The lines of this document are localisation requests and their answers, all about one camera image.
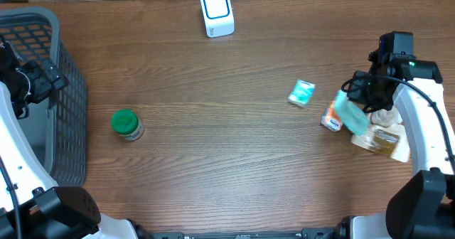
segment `basket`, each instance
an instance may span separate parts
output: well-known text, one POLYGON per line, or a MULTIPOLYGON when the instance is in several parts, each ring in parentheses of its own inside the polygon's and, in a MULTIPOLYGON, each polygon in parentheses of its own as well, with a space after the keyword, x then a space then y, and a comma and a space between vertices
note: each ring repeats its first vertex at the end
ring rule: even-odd
POLYGON ((40 104, 19 124, 43 168, 59 186, 81 186, 86 177, 87 85, 60 42, 60 25, 50 10, 27 7, 0 11, 0 33, 21 63, 50 58, 68 86, 40 104))

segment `teal object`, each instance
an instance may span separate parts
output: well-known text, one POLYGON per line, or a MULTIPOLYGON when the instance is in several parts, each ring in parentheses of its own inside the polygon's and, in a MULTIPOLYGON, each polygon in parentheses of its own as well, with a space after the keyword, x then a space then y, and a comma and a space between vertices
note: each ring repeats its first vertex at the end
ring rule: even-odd
POLYGON ((335 98, 335 112, 343 125, 355 135, 363 135, 367 132, 370 120, 360 108, 349 101, 346 93, 341 90, 338 91, 335 98))
POLYGON ((303 107, 310 101, 313 92, 313 83, 307 83, 303 80, 298 79, 296 86, 288 97, 288 101, 290 103, 303 107))

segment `white arm segment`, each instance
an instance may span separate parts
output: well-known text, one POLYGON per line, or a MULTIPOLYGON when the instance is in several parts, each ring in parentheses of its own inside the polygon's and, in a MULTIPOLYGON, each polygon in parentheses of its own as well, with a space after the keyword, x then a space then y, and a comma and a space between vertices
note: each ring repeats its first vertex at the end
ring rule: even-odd
MULTIPOLYGON (((450 144, 455 144, 454 130, 444 105, 443 87, 433 80, 414 79, 409 83, 418 87, 437 103, 449 133, 450 144)), ((428 102, 410 87, 400 84, 393 95, 394 106, 405 124, 406 137, 412 155, 412 173, 438 167, 444 174, 453 174, 446 161, 447 152, 439 120, 428 102)), ((351 239, 388 239, 385 211, 353 219, 350 227, 351 239)))
MULTIPOLYGON (((0 156, 16 190, 19 205, 33 198, 32 190, 43 188, 44 191, 57 186, 57 182, 41 166, 30 144, 19 127, 11 95, 5 84, 0 82, 0 156)), ((11 197, 6 191, 6 183, 0 178, 0 208, 13 209, 11 197)))

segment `cable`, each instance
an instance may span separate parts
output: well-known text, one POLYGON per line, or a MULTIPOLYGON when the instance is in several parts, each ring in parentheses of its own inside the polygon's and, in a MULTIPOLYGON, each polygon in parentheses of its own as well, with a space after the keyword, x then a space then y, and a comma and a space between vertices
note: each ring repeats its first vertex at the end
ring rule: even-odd
POLYGON ((16 237, 17 239, 22 239, 22 224, 21 224, 21 214, 19 213, 19 202, 17 200, 16 189, 14 188, 11 179, 9 178, 8 172, 6 171, 5 164, 0 157, 0 171, 5 179, 6 186, 9 191, 9 195, 11 196, 11 200, 13 201, 13 208, 14 208, 14 219, 16 221, 16 237))
POLYGON ((442 117, 441 112, 439 111, 438 107, 436 106, 436 102, 434 102, 430 97, 428 97, 427 94, 422 92, 418 87, 415 87, 414 85, 410 84, 407 81, 400 80, 400 79, 397 79, 397 78, 393 78, 393 77, 390 77, 390 76, 382 76, 382 75, 355 76, 355 77, 351 78, 350 80, 345 81, 343 83, 343 85, 341 86, 341 90, 344 91, 344 92, 354 92, 354 91, 357 91, 357 90, 361 90, 362 87, 368 86, 369 82, 371 82, 372 79, 383 79, 383 80, 388 80, 390 82, 401 83, 403 85, 406 85, 407 87, 410 87, 415 92, 417 92, 420 96, 422 96, 428 102, 429 106, 433 108, 434 113, 436 114, 436 116, 437 116, 437 118, 439 120, 439 125, 441 126, 442 136, 444 138, 444 143, 445 143, 446 149, 447 149, 447 156, 449 157, 449 162, 450 162, 450 165, 452 167, 452 171, 455 174, 455 158, 454 158, 454 153, 453 153, 451 145, 450 145, 449 132, 447 131, 447 127, 446 127, 446 123, 444 121, 444 118, 442 117), (355 80, 359 80, 359 79, 364 79, 365 80, 365 82, 361 86, 356 87, 355 89, 350 89, 350 90, 346 90, 345 89, 345 87, 348 84, 354 82, 355 80))

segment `wooden tabletop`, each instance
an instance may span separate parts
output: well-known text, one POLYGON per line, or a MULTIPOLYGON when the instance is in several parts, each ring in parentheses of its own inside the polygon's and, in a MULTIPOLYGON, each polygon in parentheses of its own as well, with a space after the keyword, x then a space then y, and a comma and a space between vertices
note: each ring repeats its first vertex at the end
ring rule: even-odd
POLYGON ((319 124, 384 33, 414 33, 455 121, 455 0, 232 0, 235 32, 215 39, 199 0, 42 6, 90 91, 85 188, 150 231, 298 230, 385 210, 411 164, 319 124), (304 109, 287 102, 299 78, 316 84, 304 109), (144 122, 136 142, 110 127, 121 108, 144 122))

